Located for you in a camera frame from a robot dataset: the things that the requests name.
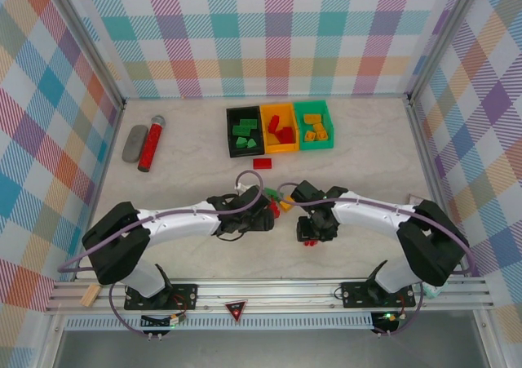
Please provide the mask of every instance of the marble surface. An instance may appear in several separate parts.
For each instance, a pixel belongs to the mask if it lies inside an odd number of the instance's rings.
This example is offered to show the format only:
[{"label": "marble surface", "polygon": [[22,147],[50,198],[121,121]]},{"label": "marble surface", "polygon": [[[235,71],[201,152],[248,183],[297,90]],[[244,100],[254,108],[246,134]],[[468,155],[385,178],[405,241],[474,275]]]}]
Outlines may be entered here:
[{"label": "marble surface", "polygon": [[[233,192],[237,174],[252,167],[252,157],[229,158],[225,109],[297,99],[131,100],[95,221],[122,201],[164,209]],[[330,98],[327,103],[335,125],[334,148],[268,155],[273,168],[261,171],[268,187],[306,179],[325,191],[338,185],[387,202],[405,203],[409,193],[428,197],[401,99]],[[122,150],[131,128],[148,125],[156,114],[167,124],[145,174],[122,160]],[[242,182],[255,179],[246,176]],[[170,277],[367,277],[381,261],[400,254],[397,241],[352,226],[340,227],[332,242],[306,247],[295,237],[300,215],[299,208],[281,213],[271,232],[247,233],[233,243],[203,236],[167,242],[147,250],[144,258],[160,264]]]}]

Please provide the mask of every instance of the red toy brick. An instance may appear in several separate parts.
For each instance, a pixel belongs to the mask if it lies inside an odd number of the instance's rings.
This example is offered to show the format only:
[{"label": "red toy brick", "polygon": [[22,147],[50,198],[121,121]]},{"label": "red toy brick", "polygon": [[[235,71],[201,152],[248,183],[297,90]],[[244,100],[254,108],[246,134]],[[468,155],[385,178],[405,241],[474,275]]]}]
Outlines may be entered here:
[{"label": "red toy brick", "polygon": [[294,131],[291,127],[283,127],[276,132],[276,137],[281,144],[293,144],[295,142]]},{"label": "red toy brick", "polygon": [[270,134],[276,134],[277,125],[279,125],[279,115],[274,115],[268,123],[268,132]]},{"label": "red toy brick", "polygon": [[279,211],[279,208],[277,207],[276,202],[272,199],[272,202],[270,205],[268,205],[268,209],[270,209],[274,214],[274,219],[278,219],[281,215],[281,212]]},{"label": "red toy brick", "polygon": [[271,158],[255,158],[254,159],[255,170],[271,170],[272,159]]}]

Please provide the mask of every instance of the gray eraser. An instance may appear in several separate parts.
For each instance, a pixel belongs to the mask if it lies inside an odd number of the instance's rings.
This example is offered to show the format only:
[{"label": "gray eraser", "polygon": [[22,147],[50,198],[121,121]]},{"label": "gray eraser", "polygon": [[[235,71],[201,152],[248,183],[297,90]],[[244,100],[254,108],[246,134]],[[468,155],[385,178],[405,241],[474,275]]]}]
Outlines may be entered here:
[{"label": "gray eraser", "polygon": [[148,127],[137,125],[130,129],[129,136],[123,147],[122,159],[124,162],[137,162],[141,156],[147,140]]}]

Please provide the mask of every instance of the warning triangle sign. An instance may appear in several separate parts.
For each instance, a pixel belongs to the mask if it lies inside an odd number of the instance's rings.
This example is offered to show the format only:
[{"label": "warning triangle sign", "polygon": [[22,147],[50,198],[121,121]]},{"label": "warning triangle sign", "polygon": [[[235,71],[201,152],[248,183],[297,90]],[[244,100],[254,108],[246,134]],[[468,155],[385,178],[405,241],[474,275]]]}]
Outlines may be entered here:
[{"label": "warning triangle sign", "polygon": [[227,310],[230,312],[230,314],[236,320],[236,322],[239,322],[239,320],[241,319],[241,315],[243,314],[243,311],[245,310],[247,301],[248,300],[242,300],[242,301],[233,301],[231,303],[225,303],[225,307],[227,307]]}]

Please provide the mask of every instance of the green toy brick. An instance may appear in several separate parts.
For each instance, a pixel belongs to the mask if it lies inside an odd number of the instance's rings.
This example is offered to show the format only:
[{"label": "green toy brick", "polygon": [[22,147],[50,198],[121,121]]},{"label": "green toy brick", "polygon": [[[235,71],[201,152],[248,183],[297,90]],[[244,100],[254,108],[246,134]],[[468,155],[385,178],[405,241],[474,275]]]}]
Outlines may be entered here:
[{"label": "green toy brick", "polygon": [[248,141],[246,140],[245,137],[237,137],[236,148],[239,148],[239,149],[245,148],[247,143],[248,143]]},{"label": "green toy brick", "polygon": [[264,192],[270,197],[273,198],[276,201],[280,201],[281,198],[279,197],[279,194],[277,193],[277,190],[274,190],[273,188],[265,187]]},{"label": "green toy brick", "polygon": [[258,120],[257,119],[241,119],[239,121],[239,124],[241,126],[249,127],[250,129],[257,129],[258,128]]},{"label": "green toy brick", "polygon": [[234,126],[232,128],[232,134],[244,135],[245,137],[250,135],[250,128],[248,126]]}]

